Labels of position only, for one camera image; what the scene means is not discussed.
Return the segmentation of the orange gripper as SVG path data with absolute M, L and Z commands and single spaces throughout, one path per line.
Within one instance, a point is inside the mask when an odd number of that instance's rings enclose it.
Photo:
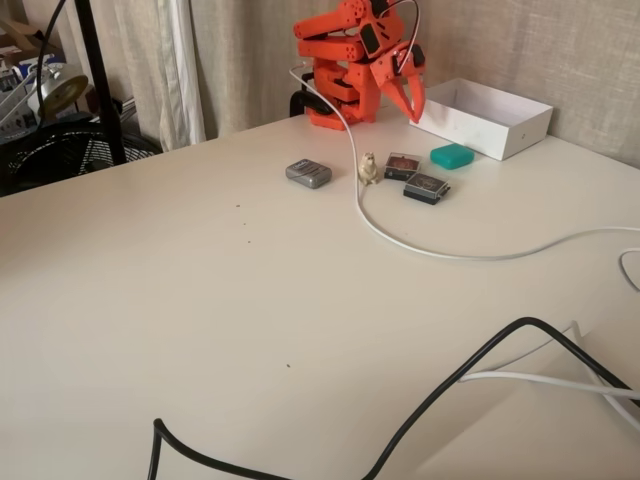
M 418 44 L 402 42 L 374 60 L 370 65 L 373 78 L 381 91 L 413 123 L 418 123 L 426 102 L 423 76 L 425 55 Z M 411 96 L 398 80 L 408 79 Z

